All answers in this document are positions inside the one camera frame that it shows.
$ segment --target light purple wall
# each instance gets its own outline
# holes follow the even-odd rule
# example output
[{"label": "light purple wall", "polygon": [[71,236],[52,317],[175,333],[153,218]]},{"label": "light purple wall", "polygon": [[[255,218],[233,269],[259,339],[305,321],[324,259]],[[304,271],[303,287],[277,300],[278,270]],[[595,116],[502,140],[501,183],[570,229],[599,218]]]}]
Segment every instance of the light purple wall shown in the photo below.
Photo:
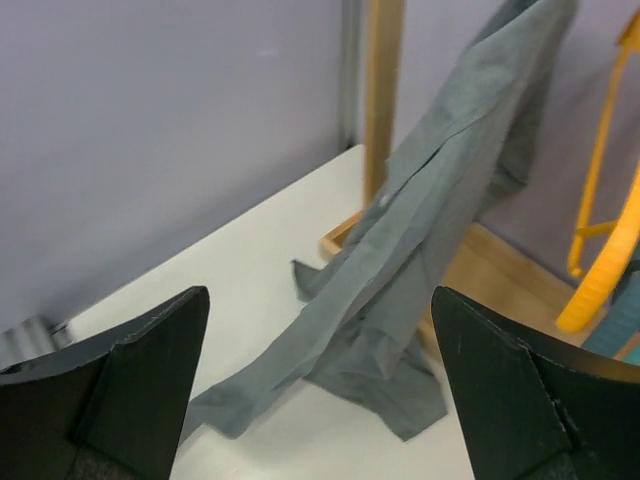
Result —
[{"label": "light purple wall", "polygon": [[0,330],[65,320],[337,153],[340,0],[0,5]]},{"label": "light purple wall", "polygon": [[[502,0],[408,0],[395,143],[433,101],[457,57]],[[582,0],[560,54],[529,186],[484,223],[566,278],[566,255],[600,118],[614,43],[637,0]],[[640,57],[629,64],[614,117],[596,220],[613,219],[640,155]],[[362,138],[362,102],[360,138]],[[587,259],[599,243],[592,242]]]}]

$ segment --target wooden stand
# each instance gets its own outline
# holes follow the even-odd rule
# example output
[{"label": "wooden stand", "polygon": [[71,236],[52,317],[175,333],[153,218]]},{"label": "wooden stand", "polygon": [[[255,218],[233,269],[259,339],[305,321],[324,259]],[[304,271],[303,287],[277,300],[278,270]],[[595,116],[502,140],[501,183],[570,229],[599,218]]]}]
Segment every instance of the wooden stand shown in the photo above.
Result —
[{"label": "wooden stand", "polygon": [[[404,1],[370,0],[365,134],[365,205],[385,179],[391,152]],[[320,241],[324,258],[340,251],[361,213],[354,214]],[[578,334],[565,334],[555,320],[574,289],[478,224],[465,234],[443,284],[513,320],[580,345],[597,322]],[[440,358],[430,309],[419,332],[425,349]]]}]

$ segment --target yellow hanger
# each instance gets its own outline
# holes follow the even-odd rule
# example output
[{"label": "yellow hanger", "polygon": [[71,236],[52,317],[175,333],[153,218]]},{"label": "yellow hanger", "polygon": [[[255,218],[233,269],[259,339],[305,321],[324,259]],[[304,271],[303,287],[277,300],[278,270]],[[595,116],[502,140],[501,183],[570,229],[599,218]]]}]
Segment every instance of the yellow hanger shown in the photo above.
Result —
[{"label": "yellow hanger", "polygon": [[[567,262],[569,273],[578,278],[584,276],[584,280],[556,321],[558,328],[565,332],[583,329],[602,308],[624,273],[640,238],[640,167],[636,169],[631,191],[618,220],[589,225],[622,73],[631,54],[640,53],[640,9],[620,35],[618,45],[620,51],[611,74]],[[585,275],[580,267],[585,239],[606,233],[610,233],[609,238]]]}]

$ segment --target wooden post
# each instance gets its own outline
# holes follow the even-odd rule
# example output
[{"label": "wooden post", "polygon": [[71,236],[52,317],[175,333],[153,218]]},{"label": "wooden post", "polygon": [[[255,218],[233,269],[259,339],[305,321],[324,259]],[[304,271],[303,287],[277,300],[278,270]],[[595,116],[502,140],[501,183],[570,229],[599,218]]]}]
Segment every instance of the wooden post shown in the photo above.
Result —
[{"label": "wooden post", "polygon": [[369,0],[364,204],[386,179],[396,109],[405,0]]}]

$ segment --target wooden base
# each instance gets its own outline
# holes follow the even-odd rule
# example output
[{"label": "wooden base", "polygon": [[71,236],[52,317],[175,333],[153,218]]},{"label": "wooden base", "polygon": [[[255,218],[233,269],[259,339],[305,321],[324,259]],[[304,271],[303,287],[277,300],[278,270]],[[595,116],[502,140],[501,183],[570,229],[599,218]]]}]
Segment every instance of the wooden base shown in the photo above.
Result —
[{"label": "wooden base", "polygon": [[[325,258],[340,251],[359,218],[359,213],[354,215],[321,240],[321,253]],[[573,295],[574,288],[479,224],[467,229],[443,285],[508,318],[573,345],[581,345],[597,325],[597,321],[591,322],[575,334],[558,330],[555,320]],[[430,309],[420,322],[419,333],[425,349],[440,359]]]}]

